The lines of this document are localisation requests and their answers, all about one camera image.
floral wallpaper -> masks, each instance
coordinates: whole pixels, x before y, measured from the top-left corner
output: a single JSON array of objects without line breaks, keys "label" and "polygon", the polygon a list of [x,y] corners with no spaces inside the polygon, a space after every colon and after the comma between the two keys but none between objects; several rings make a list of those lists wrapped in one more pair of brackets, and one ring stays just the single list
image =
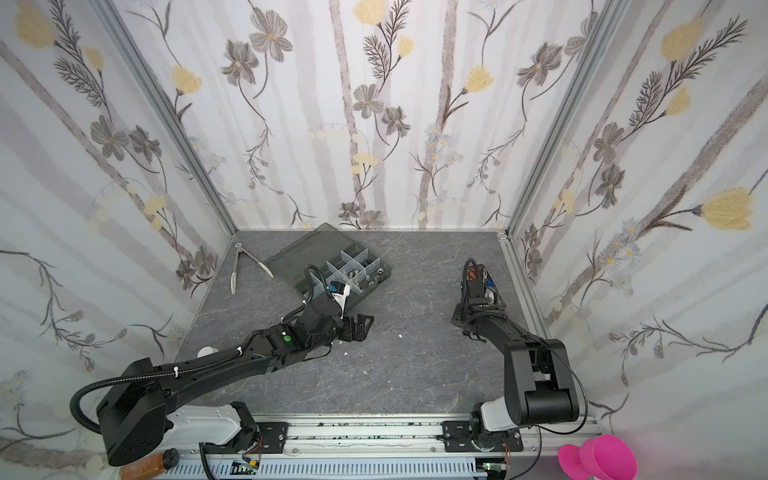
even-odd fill
[{"label": "floral wallpaper", "polygon": [[239,228],[506,228],[603,2],[117,0]]},{"label": "floral wallpaper", "polygon": [[229,235],[87,2],[0,12],[0,476],[100,478],[72,393],[175,358]]},{"label": "floral wallpaper", "polygon": [[639,478],[762,478],[768,5],[628,4],[513,241]]}]

orange bottle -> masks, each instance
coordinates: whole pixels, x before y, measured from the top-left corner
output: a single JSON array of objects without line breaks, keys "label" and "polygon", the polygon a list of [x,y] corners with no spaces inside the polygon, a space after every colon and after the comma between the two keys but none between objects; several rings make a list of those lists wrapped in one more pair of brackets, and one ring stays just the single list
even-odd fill
[{"label": "orange bottle", "polygon": [[179,451],[176,449],[158,452],[141,460],[120,467],[120,480],[147,480],[179,464]]}]

gray marble tabletop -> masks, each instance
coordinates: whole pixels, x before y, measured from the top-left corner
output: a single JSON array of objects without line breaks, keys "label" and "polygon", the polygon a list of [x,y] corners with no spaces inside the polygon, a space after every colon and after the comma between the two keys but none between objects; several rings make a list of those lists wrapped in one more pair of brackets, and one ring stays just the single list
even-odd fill
[{"label": "gray marble tabletop", "polygon": [[[238,241],[262,260],[303,232],[243,231]],[[484,263],[505,298],[510,318],[525,324],[496,233],[351,232],[392,267],[392,276],[352,312],[374,315],[363,343],[335,341],[323,359],[235,382],[196,405],[246,402],[253,413],[451,413],[502,395],[504,360],[490,343],[473,342],[451,325],[467,257]],[[179,355],[203,346],[240,343],[254,329],[278,323],[299,294],[241,257],[237,293],[230,292],[234,248]],[[325,347],[314,353],[322,354]]]}]

tongs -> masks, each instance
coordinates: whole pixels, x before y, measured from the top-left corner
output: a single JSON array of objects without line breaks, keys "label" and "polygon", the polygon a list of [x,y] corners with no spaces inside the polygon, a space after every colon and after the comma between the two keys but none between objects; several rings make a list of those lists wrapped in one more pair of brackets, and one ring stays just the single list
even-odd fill
[{"label": "tongs", "polygon": [[258,263],[261,268],[264,269],[264,271],[267,273],[267,275],[270,276],[270,278],[274,278],[275,276],[272,274],[272,270],[267,265],[264,265],[261,260],[257,259],[253,255],[250,254],[248,250],[245,250],[243,248],[243,244],[240,242],[235,243],[235,249],[237,250],[235,252],[235,264],[232,268],[232,277],[230,278],[230,289],[232,290],[232,294],[235,294],[235,290],[237,289],[237,259],[240,258],[241,253],[245,253],[247,256],[251,258],[254,262]]}]

pink cup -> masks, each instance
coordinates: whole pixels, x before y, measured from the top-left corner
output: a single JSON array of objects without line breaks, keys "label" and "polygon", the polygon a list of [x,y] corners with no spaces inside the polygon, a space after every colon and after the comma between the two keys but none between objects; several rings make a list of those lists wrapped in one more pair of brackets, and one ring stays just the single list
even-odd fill
[{"label": "pink cup", "polygon": [[587,480],[594,475],[600,480],[634,480],[637,477],[637,459],[618,437],[600,435],[589,439],[578,448],[563,445],[558,461],[566,475],[574,480]]}]

